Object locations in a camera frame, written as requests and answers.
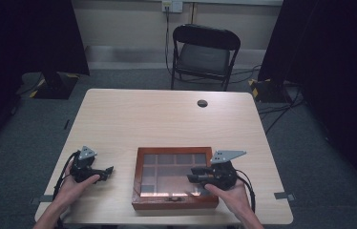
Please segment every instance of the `light wood tabletop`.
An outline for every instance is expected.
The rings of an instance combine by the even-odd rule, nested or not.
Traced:
[[[207,101],[205,108],[199,100]],[[262,224],[289,224],[293,216],[251,94],[152,90],[88,90],[45,195],[53,194],[68,157],[82,146],[98,155],[94,169],[115,170],[89,187],[63,216],[81,224],[240,224],[223,201],[216,209],[142,210],[132,202],[138,147],[212,147],[245,150],[233,166],[250,178]],[[48,202],[41,202],[39,219]]]

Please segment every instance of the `person's right arm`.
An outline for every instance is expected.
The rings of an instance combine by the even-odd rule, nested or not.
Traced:
[[[228,191],[223,191],[212,184],[206,184],[205,189],[213,195],[220,197],[225,202],[229,211],[235,214],[235,217],[241,221],[245,228],[263,228],[259,219],[250,207],[246,189],[244,188],[244,184],[241,180],[238,179],[235,186]]]

